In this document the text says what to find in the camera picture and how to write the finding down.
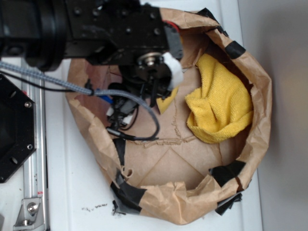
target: black wire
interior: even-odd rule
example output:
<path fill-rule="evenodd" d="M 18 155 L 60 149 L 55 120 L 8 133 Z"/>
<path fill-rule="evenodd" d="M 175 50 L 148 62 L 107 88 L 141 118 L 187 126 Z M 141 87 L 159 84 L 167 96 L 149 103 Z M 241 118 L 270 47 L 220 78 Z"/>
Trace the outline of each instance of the black wire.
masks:
<path fill-rule="evenodd" d="M 134 124 L 137 120 L 137 117 L 138 117 L 138 112 L 139 112 L 139 107 L 136 108 L 136 115 L 135 115 L 134 121 L 131 122 L 131 124 L 127 128 L 120 128 L 122 131 L 127 131 L 127 130 L 131 129 L 132 126 L 134 126 Z"/>
<path fill-rule="evenodd" d="M 2 71 L 2 70 L 1 70 L 0 72 L 3 73 L 3 74 L 5 74 L 5 75 L 7 75 L 7 76 L 12 77 L 12 78 L 18 79 L 18 80 L 20 80 L 20 81 L 22 81 L 22 82 L 24 82 L 24 83 L 30 84 L 30 85 L 32 85 L 32 86 L 34 86 L 34 87 L 36 87 L 36 88 L 40 88 L 40 89 L 42 89 L 42 90 L 48 90 L 48 91 L 54 91 L 54 92 L 74 92 L 73 90 L 68 90 L 68 89 L 53 89 L 53 88 L 47 88 L 47 87 L 41 86 L 41 85 L 39 85 L 39 84 L 33 83 L 33 82 L 31 82 L 31 81 L 28 81 L 28 80 L 26 80 L 26 79 L 24 79 L 24 78 L 21 78 L 21 77 L 12 75 L 12 74 L 10 74 L 10 73 L 8 73 L 8 72 Z"/>

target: blue wire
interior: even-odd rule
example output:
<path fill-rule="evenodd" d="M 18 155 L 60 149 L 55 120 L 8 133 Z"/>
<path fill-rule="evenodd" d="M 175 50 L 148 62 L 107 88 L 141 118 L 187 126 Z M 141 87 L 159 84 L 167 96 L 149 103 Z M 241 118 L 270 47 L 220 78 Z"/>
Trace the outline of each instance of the blue wire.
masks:
<path fill-rule="evenodd" d="M 105 100 L 107 103 L 112 104 L 114 101 L 110 99 L 107 95 L 99 96 L 102 100 Z"/>

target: black mount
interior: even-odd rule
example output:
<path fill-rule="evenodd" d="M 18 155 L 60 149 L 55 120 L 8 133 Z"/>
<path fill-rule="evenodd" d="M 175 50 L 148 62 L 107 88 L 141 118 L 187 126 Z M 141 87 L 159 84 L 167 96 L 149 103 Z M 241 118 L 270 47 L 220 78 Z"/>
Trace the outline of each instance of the black mount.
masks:
<path fill-rule="evenodd" d="M 35 103 L 0 74 L 0 183 L 35 151 Z"/>

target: gray braided cable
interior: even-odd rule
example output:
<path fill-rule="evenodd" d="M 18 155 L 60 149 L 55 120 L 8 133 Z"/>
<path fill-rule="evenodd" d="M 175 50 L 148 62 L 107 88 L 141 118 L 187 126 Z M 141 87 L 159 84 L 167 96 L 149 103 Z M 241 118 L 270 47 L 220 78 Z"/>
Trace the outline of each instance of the gray braided cable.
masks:
<path fill-rule="evenodd" d="M 69 83 L 67 81 L 63 81 L 63 80 L 60 80 L 60 79 L 57 79 L 57 78 L 53 78 L 51 76 L 47 76 L 47 75 L 45 75 L 41 72 L 38 72 L 38 71 L 33 71 L 31 69 L 26 69 L 26 68 L 23 68 L 23 67 L 15 66 L 13 64 L 8 64 L 8 63 L 5 63 L 3 61 L 0 61 L 0 68 L 6 69 L 6 70 L 9 70 L 9 71 L 13 71 L 13 72 L 25 75 L 25 76 L 33 77 L 33 78 L 36 78 L 36 79 L 41 79 L 43 81 L 62 86 L 66 89 L 70 89 L 70 90 L 79 92 L 81 94 L 85 94 L 85 95 L 91 95 L 92 94 L 92 91 L 87 89 L 87 88 L 83 88 L 83 87 L 80 87 L 76 84 Z M 94 92 L 94 95 L 95 96 L 111 95 L 111 96 L 125 97 L 125 98 L 128 98 L 128 99 L 136 102 L 138 105 L 142 106 L 143 108 L 145 108 L 147 110 L 147 112 L 150 114 L 153 121 L 155 122 L 156 131 L 150 137 L 145 137 L 145 138 L 136 137 L 136 140 L 139 140 L 139 141 L 152 140 L 158 134 L 158 132 L 159 132 L 159 122 L 158 122 L 156 115 L 154 114 L 153 110 L 148 106 L 148 104 L 143 99 L 141 99 L 141 98 L 139 98 L 139 97 L 137 97 L 137 96 L 135 96 L 135 95 L 133 95 L 129 92 L 123 91 L 123 90 L 96 90 Z"/>

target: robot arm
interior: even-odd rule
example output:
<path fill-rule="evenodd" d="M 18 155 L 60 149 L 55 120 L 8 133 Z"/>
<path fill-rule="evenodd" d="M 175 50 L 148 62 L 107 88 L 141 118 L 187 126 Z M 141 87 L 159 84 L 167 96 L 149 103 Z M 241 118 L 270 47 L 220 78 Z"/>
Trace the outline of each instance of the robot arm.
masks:
<path fill-rule="evenodd" d="M 55 70 L 65 58 L 118 65 L 123 83 L 109 88 L 150 98 L 152 107 L 181 82 L 170 63 L 179 64 L 182 55 L 177 30 L 139 0 L 0 1 L 1 57 L 24 57 L 41 71 Z M 116 135 L 137 107 L 114 97 L 108 131 Z"/>

